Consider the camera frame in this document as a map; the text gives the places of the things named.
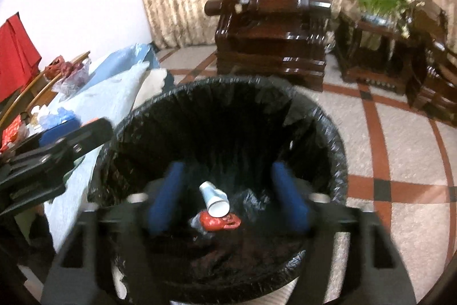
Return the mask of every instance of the wooden furniture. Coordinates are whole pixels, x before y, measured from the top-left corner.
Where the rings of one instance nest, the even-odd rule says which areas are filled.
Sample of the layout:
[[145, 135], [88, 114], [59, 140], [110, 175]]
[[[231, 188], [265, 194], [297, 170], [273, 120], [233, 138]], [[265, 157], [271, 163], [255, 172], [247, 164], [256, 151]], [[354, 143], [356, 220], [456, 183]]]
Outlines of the wooden furniture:
[[457, 125], [456, 54], [447, 51], [442, 59], [442, 54], [427, 50], [426, 58], [417, 55], [412, 62], [413, 76], [406, 90], [409, 105]]
[[4, 105], [0, 108], [0, 121], [20, 94], [21, 89], [17, 89], [7, 100], [4, 101]]
[[411, 37], [422, 53], [413, 57], [408, 103], [442, 120], [457, 124], [457, 58], [446, 48], [447, 17], [432, 0], [416, 0], [409, 17]]
[[209, 0], [218, 74], [279, 75], [322, 91], [330, 0]]
[[[88, 58], [90, 51], [79, 55], [72, 62], [82, 62]], [[4, 130], [19, 114], [27, 112], [30, 114], [32, 108], [36, 105], [48, 105], [56, 96], [55, 92], [51, 91], [52, 86], [62, 75], [59, 74], [48, 82], [44, 77], [44, 72], [39, 73], [36, 78], [21, 92], [14, 100], [3, 117], [0, 117], [0, 131]]]
[[[355, 10], [341, 11], [339, 21], [336, 55], [343, 80], [361, 81], [404, 95], [412, 75], [411, 58], [420, 53], [420, 44], [413, 38], [404, 38], [395, 27], [362, 20]], [[361, 44], [364, 34], [378, 36], [376, 49]]]

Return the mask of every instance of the clutter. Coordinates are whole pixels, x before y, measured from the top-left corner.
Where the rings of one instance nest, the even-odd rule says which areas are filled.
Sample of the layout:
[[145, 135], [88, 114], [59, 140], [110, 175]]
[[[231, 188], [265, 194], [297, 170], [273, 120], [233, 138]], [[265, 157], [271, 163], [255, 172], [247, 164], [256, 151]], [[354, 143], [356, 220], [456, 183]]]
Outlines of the clutter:
[[90, 64], [90, 59], [87, 59], [85, 64], [65, 62], [61, 67], [63, 78], [54, 84], [52, 91], [65, 96], [71, 96], [77, 92], [89, 81]]
[[56, 114], [49, 113], [47, 115], [38, 116], [38, 123], [43, 130], [49, 130], [50, 128], [56, 127], [57, 125], [74, 118], [77, 119], [76, 114], [72, 110], [58, 108]]
[[3, 131], [0, 153], [3, 153], [14, 145], [21, 143], [27, 135], [27, 125], [21, 120], [21, 116], [18, 115]]
[[62, 74], [64, 78], [68, 78], [74, 70], [78, 71], [83, 68], [81, 62], [67, 62], [62, 56], [56, 57], [53, 62], [44, 68], [44, 76], [48, 80], [54, 79], [59, 74]]
[[37, 127], [38, 125], [40, 125], [38, 123], [38, 114], [40, 113], [40, 106], [34, 106], [31, 111], [30, 111], [30, 114], [31, 114], [31, 117], [30, 117], [30, 125], [32, 127]]
[[200, 185], [200, 192], [210, 216], [219, 218], [228, 214], [230, 204], [227, 194], [222, 190], [216, 189], [211, 182], [205, 181]]
[[241, 220], [233, 213], [216, 218], [212, 217], [208, 211], [203, 211], [200, 213], [200, 223], [206, 231], [232, 230], [241, 225]]
[[198, 235], [194, 237], [195, 241], [197, 241], [200, 236], [206, 239], [211, 239], [214, 236], [214, 233], [206, 231], [202, 223], [200, 222], [200, 214], [202, 212], [203, 211], [200, 211], [198, 214], [196, 214], [189, 220], [189, 226], [198, 232]]

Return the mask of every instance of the wooden side table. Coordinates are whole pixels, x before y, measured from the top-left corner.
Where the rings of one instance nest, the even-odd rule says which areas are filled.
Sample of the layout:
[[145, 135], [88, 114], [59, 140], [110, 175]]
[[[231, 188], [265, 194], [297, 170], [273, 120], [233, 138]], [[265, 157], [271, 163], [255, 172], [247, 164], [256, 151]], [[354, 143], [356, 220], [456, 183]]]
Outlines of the wooden side table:
[[[345, 82], [364, 82], [404, 95], [412, 76], [411, 58], [423, 53], [413, 38], [404, 38], [393, 27], [377, 26], [357, 11], [341, 11], [335, 31], [336, 54]], [[360, 45], [364, 32], [380, 36], [376, 50]]]

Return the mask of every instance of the metal bolt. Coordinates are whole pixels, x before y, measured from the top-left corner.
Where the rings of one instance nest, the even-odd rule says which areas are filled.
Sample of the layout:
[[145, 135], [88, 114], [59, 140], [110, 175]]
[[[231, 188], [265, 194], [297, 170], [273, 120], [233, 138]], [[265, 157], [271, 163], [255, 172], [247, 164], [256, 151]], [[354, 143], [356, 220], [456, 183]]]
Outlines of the metal bolt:
[[49, 158], [51, 158], [51, 156], [49, 154], [45, 155], [44, 157], [42, 157], [42, 159], [40, 159], [40, 162], [41, 163], [44, 163], [46, 162]]
[[309, 199], [316, 203], [330, 203], [330, 197], [322, 193], [311, 193]]
[[148, 200], [148, 195], [146, 193], [136, 193], [131, 194], [127, 197], [129, 203], [139, 203]]

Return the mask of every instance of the flower pot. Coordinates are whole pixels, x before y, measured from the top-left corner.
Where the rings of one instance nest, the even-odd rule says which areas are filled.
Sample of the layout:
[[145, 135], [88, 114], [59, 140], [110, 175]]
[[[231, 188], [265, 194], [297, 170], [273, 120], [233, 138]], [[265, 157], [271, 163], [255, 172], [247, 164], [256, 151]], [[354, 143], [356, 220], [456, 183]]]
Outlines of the flower pot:
[[362, 12], [362, 20], [372, 23], [377, 26], [392, 27], [394, 26], [394, 21], [392, 21], [389, 16], [379, 16], [373, 15], [368, 12]]

